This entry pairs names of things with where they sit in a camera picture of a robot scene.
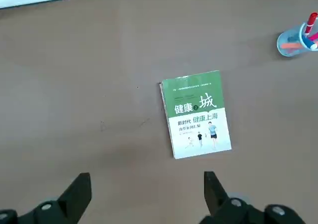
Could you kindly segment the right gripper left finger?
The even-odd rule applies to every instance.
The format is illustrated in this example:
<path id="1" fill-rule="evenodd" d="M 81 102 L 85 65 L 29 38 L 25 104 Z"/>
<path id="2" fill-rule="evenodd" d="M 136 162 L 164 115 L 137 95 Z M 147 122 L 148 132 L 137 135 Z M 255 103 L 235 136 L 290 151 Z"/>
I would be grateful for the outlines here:
<path id="1" fill-rule="evenodd" d="M 39 204 L 19 216 L 16 210 L 0 211 L 2 224 L 77 224 L 91 202 L 90 173 L 80 173 L 56 200 Z"/>

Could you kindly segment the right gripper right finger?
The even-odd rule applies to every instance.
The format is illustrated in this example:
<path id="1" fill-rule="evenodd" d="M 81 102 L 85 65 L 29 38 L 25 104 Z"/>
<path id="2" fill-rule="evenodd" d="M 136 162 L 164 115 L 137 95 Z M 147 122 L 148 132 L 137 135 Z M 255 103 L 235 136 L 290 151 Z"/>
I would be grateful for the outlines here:
<path id="1" fill-rule="evenodd" d="M 204 198 L 210 214 L 202 224 L 303 224 L 291 208 L 270 204 L 263 211 L 238 197 L 229 197 L 213 171 L 204 172 Z"/>

